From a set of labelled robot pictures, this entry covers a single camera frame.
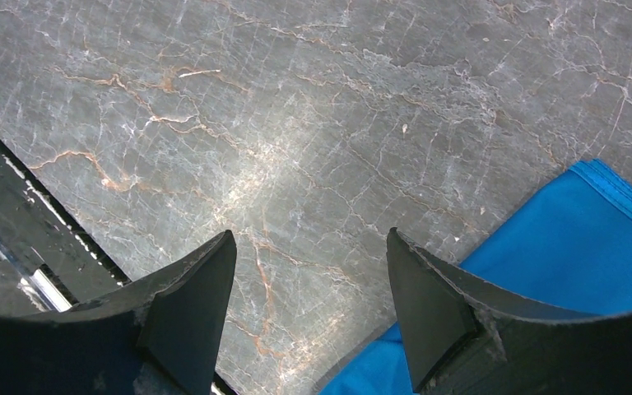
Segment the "blue cloth napkin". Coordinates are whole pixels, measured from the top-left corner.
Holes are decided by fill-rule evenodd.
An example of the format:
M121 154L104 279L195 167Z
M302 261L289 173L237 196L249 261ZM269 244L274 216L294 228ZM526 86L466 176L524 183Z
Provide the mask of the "blue cloth napkin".
M581 160L533 194L458 267L563 309L632 312L632 186L603 161ZM418 394L397 321L323 391Z

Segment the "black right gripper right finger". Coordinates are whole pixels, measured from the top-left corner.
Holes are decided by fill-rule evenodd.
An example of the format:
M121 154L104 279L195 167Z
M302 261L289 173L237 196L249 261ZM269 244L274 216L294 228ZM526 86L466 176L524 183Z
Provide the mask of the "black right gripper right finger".
M401 231L388 275L418 394L632 394L632 312L587 314L518 295Z

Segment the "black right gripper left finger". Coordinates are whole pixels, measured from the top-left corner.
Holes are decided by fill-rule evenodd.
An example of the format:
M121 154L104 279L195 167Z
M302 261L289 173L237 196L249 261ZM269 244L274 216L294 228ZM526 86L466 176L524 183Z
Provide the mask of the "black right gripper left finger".
M0 316L0 394L208 394L235 275L229 230L63 312Z

